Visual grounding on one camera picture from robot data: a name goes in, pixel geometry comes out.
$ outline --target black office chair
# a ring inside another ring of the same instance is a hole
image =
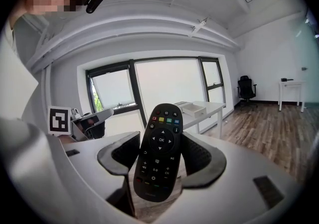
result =
[[[246,106],[254,105],[254,106],[258,107],[257,105],[252,104],[250,102],[250,100],[256,96],[256,85],[257,84],[254,84],[254,87],[255,87],[255,93],[254,93],[253,88],[252,88],[252,80],[249,79],[249,77],[247,75],[244,75],[244,76],[240,77],[240,81],[238,81],[238,85],[239,85],[237,87],[238,96],[239,96],[239,98],[244,99],[246,101],[245,105]]]

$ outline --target black and white square marker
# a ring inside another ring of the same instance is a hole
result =
[[[48,133],[71,134],[71,108],[48,106]]]

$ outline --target open box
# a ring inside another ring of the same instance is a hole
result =
[[[194,105],[193,103],[189,103],[187,105],[184,105],[182,107],[182,112],[184,112],[184,113],[186,113],[194,118],[198,118],[201,115],[204,115],[207,113],[206,107]]]

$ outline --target window frame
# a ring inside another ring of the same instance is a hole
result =
[[[135,60],[130,59],[128,61],[114,63],[114,64],[110,64],[110,65],[105,65],[105,66],[94,68],[91,70],[86,70],[85,71],[86,86],[87,86],[87,93],[88,93],[88,97],[89,97],[91,111],[97,112],[96,107],[95,107],[95,103],[94,103],[94,96],[93,96],[93,91],[92,91],[92,80],[91,79],[94,77],[97,77],[97,76],[107,74],[107,73],[128,70],[129,74],[130,74],[130,81],[131,81],[133,96],[134,96],[134,100],[135,100],[136,105],[115,109],[114,115],[139,110],[141,113],[143,125],[144,125],[144,127],[146,127],[147,126],[146,114],[144,112],[144,108],[143,108],[143,104],[142,104],[140,88],[139,88],[139,84],[138,84],[138,80],[137,80],[137,73],[135,70],[135,63],[136,62],[143,62],[143,61],[156,61],[156,60],[169,60],[169,59],[197,59],[197,61],[199,62],[201,78],[202,78],[202,82],[203,82],[203,86],[204,86],[205,100],[207,102],[209,102],[209,94],[208,94],[209,90],[213,90],[213,89],[222,87],[223,100],[224,100],[224,103],[226,102],[224,81],[223,81],[223,76],[221,73],[221,68],[219,65],[218,58],[209,58],[209,57],[200,57],[200,56],[199,57],[194,57],[194,56],[155,57],[155,58],[144,58],[144,59],[135,59]],[[220,78],[219,84],[212,85],[212,86],[207,85],[207,79],[206,79],[206,75],[205,75],[203,62],[215,62],[216,63],[219,78]]]

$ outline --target white desk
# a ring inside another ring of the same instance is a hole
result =
[[[222,132],[222,121],[223,121],[223,114],[222,110],[223,107],[226,106],[226,104],[222,103],[211,103],[211,102],[202,102],[202,101],[195,101],[193,102],[194,105],[198,105],[201,107],[206,107],[206,114],[201,115],[198,118],[194,118],[188,114],[183,113],[183,129],[187,129],[191,126],[196,125],[196,133],[199,133],[199,123],[214,114],[217,113],[217,129],[218,129],[218,139],[221,138],[221,132]]]
[[[281,111],[282,103],[283,103],[283,95],[284,95],[284,87],[298,87],[299,88],[299,98],[297,101],[297,106],[299,106],[299,102],[301,104],[301,112],[304,112],[305,107],[305,93],[304,93],[304,84],[305,81],[287,81],[287,82],[279,82],[279,110]]]

